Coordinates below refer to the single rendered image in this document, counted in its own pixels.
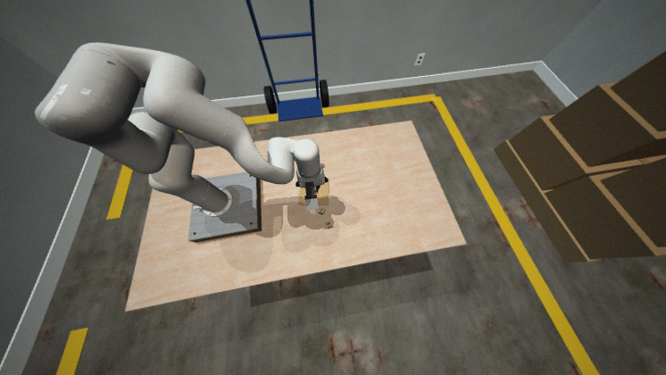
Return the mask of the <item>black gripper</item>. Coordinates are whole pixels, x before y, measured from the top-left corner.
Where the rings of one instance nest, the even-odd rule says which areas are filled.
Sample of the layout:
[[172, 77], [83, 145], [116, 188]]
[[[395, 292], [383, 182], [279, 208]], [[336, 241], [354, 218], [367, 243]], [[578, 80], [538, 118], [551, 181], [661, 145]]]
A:
[[324, 183], [329, 181], [328, 178], [326, 178], [325, 175], [324, 175], [324, 170], [323, 170], [323, 172], [322, 172], [322, 170], [323, 170], [323, 168], [321, 168], [321, 172], [316, 178], [314, 178], [314, 179], [304, 179], [299, 174], [298, 169], [296, 169], [296, 176], [297, 176], [296, 187], [305, 188], [305, 184], [304, 184], [305, 182], [312, 182], [313, 181], [313, 186], [314, 187], [316, 186], [316, 190], [317, 190], [317, 192], [319, 192], [318, 189], [320, 189], [321, 185], [323, 185]]

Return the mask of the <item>tan flat mat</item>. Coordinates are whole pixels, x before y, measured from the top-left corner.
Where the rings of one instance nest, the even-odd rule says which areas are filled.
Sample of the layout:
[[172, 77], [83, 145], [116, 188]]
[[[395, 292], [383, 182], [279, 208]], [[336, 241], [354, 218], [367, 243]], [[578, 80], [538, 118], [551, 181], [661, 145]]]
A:
[[[329, 181], [321, 185], [317, 195], [318, 205], [329, 205]], [[298, 204], [305, 204], [304, 196], [306, 191], [304, 187], [300, 187]]]

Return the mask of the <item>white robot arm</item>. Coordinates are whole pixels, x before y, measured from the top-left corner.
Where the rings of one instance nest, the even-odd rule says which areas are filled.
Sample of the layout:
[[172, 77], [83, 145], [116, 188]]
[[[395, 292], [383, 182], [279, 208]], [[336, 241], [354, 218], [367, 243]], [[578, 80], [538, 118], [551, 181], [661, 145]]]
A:
[[[206, 98], [204, 87], [203, 73], [174, 54], [87, 43], [74, 53], [35, 115], [53, 133], [149, 174], [153, 189], [185, 199], [212, 217], [225, 214], [233, 196], [192, 175], [195, 150], [179, 131], [226, 149], [247, 173], [273, 184], [293, 179], [294, 161], [304, 179], [316, 178], [325, 167], [318, 145], [308, 138], [273, 137], [266, 161], [245, 121]], [[147, 112], [131, 114], [140, 88], [145, 88]]]

